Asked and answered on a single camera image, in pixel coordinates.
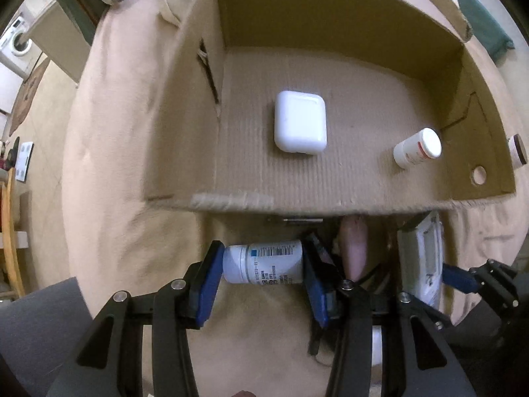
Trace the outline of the white pill bottle blue label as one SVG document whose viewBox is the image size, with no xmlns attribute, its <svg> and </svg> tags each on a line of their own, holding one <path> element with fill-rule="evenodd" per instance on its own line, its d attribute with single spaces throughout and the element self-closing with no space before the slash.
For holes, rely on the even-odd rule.
<svg viewBox="0 0 529 397">
<path fill-rule="evenodd" d="M 300 284 L 303 282 L 301 241 L 227 246 L 223 254 L 223 277 L 231 284 Z"/>
</svg>

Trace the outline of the pink tube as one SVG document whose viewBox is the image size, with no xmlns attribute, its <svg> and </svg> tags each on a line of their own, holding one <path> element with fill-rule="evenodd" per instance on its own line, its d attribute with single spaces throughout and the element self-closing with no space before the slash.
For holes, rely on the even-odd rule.
<svg viewBox="0 0 529 397">
<path fill-rule="evenodd" d="M 342 219 L 339 231 L 340 253 L 346 278 L 358 281 L 364 273 L 368 253 L 368 226 L 360 215 Z"/>
</svg>

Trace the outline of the white bottle red stripe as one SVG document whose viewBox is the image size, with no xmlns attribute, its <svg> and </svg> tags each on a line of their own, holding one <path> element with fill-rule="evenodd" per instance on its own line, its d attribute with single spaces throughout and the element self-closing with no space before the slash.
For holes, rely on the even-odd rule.
<svg viewBox="0 0 529 397">
<path fill-rule="evenodd" d="M 401 141 L 393 149 L 394 161 L 402 169 L 421 164 L 429 159 L 437 159 L 441 154 L 441 140 L 437 133 L 429 127 Z"/>
</svg>

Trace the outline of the brown lid cream jar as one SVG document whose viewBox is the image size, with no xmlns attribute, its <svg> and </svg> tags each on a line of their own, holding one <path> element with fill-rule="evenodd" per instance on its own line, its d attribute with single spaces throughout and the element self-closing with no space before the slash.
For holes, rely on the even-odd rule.
<svg viewBox="0 0 529 397">
<path fill-rule="evenodd" d="M 528 163 L 527 152 L 520 134 L 514 134 L 508 139 L 509 155 L 513 169 L 524 167 Z"/>
</svg>

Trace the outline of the white earbuds case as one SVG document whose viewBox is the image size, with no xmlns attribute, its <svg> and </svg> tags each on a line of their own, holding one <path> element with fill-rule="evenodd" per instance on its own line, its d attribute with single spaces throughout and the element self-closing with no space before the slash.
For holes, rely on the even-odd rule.
<svg viewBox="0 0 529 397">
<path fill-rule="evenodd" d="M 323 98 L 299 91 L 279 92 L 274 104 L 274 142 L 285 153 L 322 153 L 327 146 Z"/>
</svg>

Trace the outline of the beige bed sheet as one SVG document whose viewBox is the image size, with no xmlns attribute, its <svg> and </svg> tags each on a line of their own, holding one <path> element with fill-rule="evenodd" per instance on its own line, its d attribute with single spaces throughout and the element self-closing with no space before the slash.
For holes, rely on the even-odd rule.
<svg viewBox="0 0 529 397">
<path fill-rule="evenodd" d="M 120 289 L 156 291 L 182 276 L 213 239 L 227 244 L 292 238 L 270 217 L 338 218 L 253 211 L 196 211 L 148 200 L 150 140 L 179 28 L 194 0 L 125 0 L 102 17 L 67 128 L 64 228 L 82 295 L 97 313 Z M 508 89 L 507 138 L 523 128 Z M 528 231 L 528 171 L 493 202 L 438 209 L 447 258 L 462 267 L 515 260 Z"/>
</svg>

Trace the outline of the cardboard box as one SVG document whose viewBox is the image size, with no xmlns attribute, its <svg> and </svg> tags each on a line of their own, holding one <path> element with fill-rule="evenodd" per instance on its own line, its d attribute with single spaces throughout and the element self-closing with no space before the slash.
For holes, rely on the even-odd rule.
<svg viewBox="0 0 529 397">
<path fill-rule="evenodd" d="M 281 91 L 325 101 L 327 146 L 274 142 Z M 179 28 L 143 192 L 196 211 L 453 209 L 515 192 L 506 86 L 452 0 L 194 0 Z M 442 154 L 393 149 L 433 129 Z"/>
</svg>

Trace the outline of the wooden chair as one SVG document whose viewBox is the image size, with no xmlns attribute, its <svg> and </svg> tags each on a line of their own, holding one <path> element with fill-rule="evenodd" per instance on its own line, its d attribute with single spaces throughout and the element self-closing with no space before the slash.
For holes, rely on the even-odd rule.
<svg viewBox="0 0 529 397">
<path fill-rule="evenodd" d="M 17 254 L 17 235 L 14 228 L 13 198 L 15 169 L 6 172 L 7 176 L 1 183 L 1 267 L 6 273 L 8 285 L 14 298 L 26 295 L 26 290 L 21 277 L 20 264 Z"/>
</svg>

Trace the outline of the teal cushion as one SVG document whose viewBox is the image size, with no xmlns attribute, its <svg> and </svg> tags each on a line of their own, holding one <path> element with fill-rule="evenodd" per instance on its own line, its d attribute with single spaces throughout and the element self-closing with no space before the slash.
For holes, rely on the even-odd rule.
<svg viewBox="0 0 529 397">
<path fill-rule="evenodd" d="M 458 0 L 458 4 L 471 26 L 472 34 L 494 62 L 515 48 L 514 41 L 479 0 Z"/>
</svg>

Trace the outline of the white floor scale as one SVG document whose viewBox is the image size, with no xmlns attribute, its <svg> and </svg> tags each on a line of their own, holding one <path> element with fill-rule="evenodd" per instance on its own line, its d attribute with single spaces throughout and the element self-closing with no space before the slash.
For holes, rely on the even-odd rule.
<svg viewBox="0 0 529 397">
<path fill-rule="evenodd" d="M 25 183 L 29 170 L 29 162 L 31 159 L 34 143 L 25 142 L 20 145 L 17 153 L 17 160 L 15 164 L 15 179 Z"/>
</svg>

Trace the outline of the brown round rug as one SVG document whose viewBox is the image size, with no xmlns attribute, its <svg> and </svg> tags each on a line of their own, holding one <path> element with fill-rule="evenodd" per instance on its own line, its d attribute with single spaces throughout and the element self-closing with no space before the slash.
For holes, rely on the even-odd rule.
<svg viewBox="0 0 529 397">
<path fill-rule="evenodd" d="M 29 78 L 22 83 L 14 101 L 12 123 L 9 135 L 12 135 L 14 131 L 24 122 L 26 116 L 28 116 L 37 89 L 39 88 L 39 84 L 46 69 L 48 68 L 49 63 L 50 58 L 46 58 L 33 70 Z"/>
</svg>

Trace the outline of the white washing machine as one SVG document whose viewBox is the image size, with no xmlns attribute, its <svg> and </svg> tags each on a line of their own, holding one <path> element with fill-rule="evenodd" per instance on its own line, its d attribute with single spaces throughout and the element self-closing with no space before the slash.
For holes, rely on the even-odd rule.
<svg viewBox="0 0 529 397">
<path fill-rule="evenodd" d="M 1 63 L 24 81 L 42 55 L 33 40 L 25 36 L 28 30 L 29 24 L 19 15 L 1 36 Z"/>
</svg>

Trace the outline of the white bedside cabinet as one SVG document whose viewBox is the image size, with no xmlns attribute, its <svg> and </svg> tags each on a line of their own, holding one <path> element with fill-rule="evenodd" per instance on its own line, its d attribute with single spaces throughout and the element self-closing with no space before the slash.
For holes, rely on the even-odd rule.
<svg viewBox="0 0 529 397">
<path fill-rule="evenodd" d="M 25 36 L 76 84 L 79 83 L 91 46 L 56 1 L 48 3 L 38 13 Z"/>
</svg>

